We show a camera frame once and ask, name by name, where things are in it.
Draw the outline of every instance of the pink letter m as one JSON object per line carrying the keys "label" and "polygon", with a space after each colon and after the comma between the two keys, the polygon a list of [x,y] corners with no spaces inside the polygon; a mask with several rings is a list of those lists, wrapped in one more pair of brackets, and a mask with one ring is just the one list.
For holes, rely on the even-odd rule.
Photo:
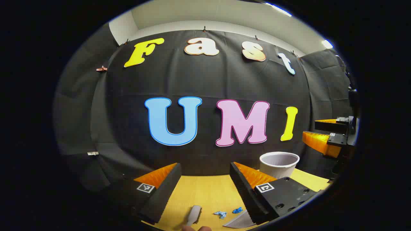
{"label": "pink letter m", "polygon": [[239,143],[244,143],[245,138],[251,129],[249,143],[262,143],[267,140],[266,119],[270,104],[265,101],[256,101],[251,108],[247,118],[245,118],[240,105],[236,100],[223,99],[217,102],[217,107],[221,110],[221,135],[215,144],[220,147],[234,144],[231,138],[231,128],[233,128]]}

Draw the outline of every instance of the white ceiling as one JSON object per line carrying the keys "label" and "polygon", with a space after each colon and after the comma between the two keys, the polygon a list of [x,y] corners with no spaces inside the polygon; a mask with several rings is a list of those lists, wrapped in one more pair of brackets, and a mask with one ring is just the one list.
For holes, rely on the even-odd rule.
{"label": "white ceiling", "polygon": [[321,43],[324,38],[295,16],[289,17],[269,5],[257,2],[152,0],[132,9],[132,16],[139,30],[177,21],[221,21],[265,32],[300,49],[305,54],[325,49]]}

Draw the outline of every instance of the letter u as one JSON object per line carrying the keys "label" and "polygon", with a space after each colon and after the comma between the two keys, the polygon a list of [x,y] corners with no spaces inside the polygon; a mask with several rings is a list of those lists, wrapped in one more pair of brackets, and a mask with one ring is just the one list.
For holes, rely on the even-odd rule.
{"label": "letter u", "polygon": [[171,105],[168,98],[151,98],[145,101],[148,108],[148,124],[153,139],[168,146],[181,146],[190,143],[197,135],[197,108],[202,100],[198,97],[182,97],[178,104],[184,108],[184,131],[170,133],[167,129],[167,108]]}

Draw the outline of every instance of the white paper cup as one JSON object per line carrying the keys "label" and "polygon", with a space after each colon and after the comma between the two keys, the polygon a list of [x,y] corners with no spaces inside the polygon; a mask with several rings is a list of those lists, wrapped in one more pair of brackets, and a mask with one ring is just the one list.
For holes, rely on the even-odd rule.
{"label": "white paper cup", "polygon": [[289,152],[269,152],[260,156],[260,172],[276,179],[291,176],[300,157]]}

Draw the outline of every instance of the brush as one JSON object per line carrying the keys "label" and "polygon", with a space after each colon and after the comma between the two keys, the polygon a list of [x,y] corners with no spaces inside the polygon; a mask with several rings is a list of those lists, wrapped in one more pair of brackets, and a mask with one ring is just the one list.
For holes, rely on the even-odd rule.
{"label": "brush", "polygon": [[201,214],[201,206],[193,206],[191,208],[190,214],[188,215],[187,219],[187,226],[191,226],[193,223],[197,224],[200,219]]}

